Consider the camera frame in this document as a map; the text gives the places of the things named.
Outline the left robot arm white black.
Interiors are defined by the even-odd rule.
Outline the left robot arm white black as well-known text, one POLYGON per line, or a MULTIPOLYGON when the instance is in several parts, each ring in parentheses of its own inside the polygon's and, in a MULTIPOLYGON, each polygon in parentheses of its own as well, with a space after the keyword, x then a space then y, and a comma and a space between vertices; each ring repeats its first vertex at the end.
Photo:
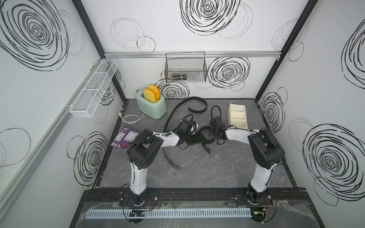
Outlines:
POLYGON ((155 160, 161 148, 194 143, 198 124, 195 121, 182 120, 169 132, 157 133, 145 129, 136 136, 127 149, 131 164, 131 183, 129 195, 135 205, 142 205, 146 197, 147 169, 155 160))

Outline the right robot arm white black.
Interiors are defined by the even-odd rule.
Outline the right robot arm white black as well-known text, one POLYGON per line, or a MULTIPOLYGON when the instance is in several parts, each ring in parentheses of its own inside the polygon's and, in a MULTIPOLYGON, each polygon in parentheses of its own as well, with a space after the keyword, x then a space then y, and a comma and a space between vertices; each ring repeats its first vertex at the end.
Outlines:
POLYGON ((256 168, 246 196, 251 204, 258 205, 265 198, 274 169, 285 157, 277 138, 269 128, 251 130, 233 125, 226 126, 219 116, 210 121, 210 127, 218 140, 238 141, 251 147, 256 168))

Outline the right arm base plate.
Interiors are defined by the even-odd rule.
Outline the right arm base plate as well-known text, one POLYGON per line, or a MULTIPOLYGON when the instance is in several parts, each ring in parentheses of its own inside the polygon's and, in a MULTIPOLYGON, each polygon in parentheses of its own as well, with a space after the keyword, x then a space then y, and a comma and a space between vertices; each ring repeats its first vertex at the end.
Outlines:
POLYGON ((270 207, 276 203, 276 197, 268 191, 257 193, 255 190, 243 189, 233 193, 233 199, 238 204, 270 207))

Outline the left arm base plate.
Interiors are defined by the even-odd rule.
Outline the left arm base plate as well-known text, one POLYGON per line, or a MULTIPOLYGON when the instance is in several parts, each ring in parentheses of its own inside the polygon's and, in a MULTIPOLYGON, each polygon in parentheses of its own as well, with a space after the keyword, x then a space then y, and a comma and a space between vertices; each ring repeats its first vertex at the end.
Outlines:
POLYGON ((158 195, 144 190, 140 195, 126 189, 121 195, 119 206, 124 207, 154 207, 157 205, 158 195))

